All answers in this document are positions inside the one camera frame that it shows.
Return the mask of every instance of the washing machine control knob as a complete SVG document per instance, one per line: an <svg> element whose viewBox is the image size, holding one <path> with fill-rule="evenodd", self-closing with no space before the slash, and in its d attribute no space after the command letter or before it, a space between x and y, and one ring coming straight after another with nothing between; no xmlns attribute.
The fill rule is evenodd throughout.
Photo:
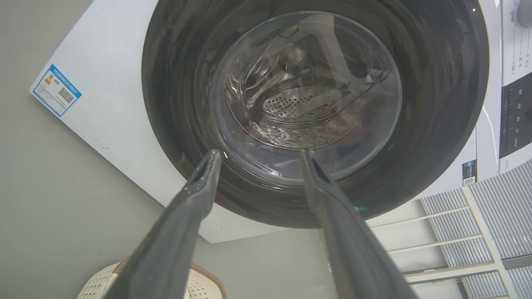
<svg viewBox="0 0 532 299"><path fill-rule="evenodd" d="M532 27L532 0L521 0L517 10L517 19L523 27Z"/></svg>

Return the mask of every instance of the front-loading washing machine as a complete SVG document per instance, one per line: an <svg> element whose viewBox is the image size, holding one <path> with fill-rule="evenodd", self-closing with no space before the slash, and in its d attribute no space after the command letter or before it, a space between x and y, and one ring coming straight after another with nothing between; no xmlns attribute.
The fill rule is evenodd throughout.
<svg viewBox="0 0 532 299"><path fill-rule="evenodd" d="M221 149L221 242L318 226L302 148L366 218L497 175L500 24L494 1L94 0L30 92L163 205Z"/></svg>

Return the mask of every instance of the washing machine door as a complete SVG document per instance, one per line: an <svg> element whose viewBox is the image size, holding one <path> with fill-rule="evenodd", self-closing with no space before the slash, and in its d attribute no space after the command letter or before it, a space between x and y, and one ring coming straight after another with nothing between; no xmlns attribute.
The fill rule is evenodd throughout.
<svg viewBox="0 0 532 299"><path fill-rule="evenodd" d="M312 148L366 218L415 197L456 158L483 104L476 0L160 1L143 91L171 162L224 159L216 202L318 227L299 150Z"/></svg>

